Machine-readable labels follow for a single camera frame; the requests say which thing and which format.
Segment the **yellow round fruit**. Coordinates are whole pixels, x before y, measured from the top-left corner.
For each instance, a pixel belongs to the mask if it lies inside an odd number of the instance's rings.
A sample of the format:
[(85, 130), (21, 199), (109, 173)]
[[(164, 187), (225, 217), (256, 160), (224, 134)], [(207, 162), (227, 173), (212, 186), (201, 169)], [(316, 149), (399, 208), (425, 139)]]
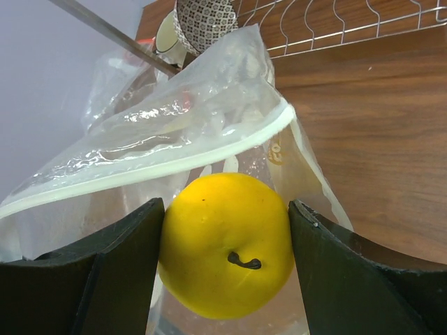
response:
[(266, 305), (294, 265), (288, 210), (258, 179), (222, 172), (192, 181), (166, 209), (159, 275), (204, 318), (241, 318)]

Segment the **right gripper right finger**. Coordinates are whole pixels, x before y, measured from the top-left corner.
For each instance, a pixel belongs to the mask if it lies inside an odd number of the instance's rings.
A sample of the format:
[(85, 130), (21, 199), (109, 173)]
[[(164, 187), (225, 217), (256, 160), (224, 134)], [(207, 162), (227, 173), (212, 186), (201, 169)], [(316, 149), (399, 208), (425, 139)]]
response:
[(446, 266), (370, 241), (289, 204), (310, 334), (445, 334)]

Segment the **polka dot zip bag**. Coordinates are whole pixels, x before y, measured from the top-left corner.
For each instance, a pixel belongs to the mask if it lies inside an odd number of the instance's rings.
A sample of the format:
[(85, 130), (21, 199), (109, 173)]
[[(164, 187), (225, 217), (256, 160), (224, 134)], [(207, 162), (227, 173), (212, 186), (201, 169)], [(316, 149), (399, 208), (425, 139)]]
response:
[[(284, 201), (299, 199), (351, 222), (315, 159), (294, 107), (276, 90), (256, 25), (235, 30), (143, 101), (115, 114), (53, 158), (1, 203), (1, 264), (35, 260), (116, 223), (159, 198), (165, 213), (194, 180), (222, 172), (258, 179)], [(144, 334), (168, 300), (159, 259)], [(204, 318), (208, 334), (307, 334), (295, 268), (263, 307), (241, 318)]]

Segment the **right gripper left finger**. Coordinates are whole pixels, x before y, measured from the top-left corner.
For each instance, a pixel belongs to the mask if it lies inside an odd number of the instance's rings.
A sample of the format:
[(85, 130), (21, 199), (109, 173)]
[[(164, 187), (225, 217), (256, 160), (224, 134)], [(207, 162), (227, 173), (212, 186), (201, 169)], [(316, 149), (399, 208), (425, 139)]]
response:
[(35, 260), (1, 264), (2, 334), (144, 334), (165, 209), (123, 219)]

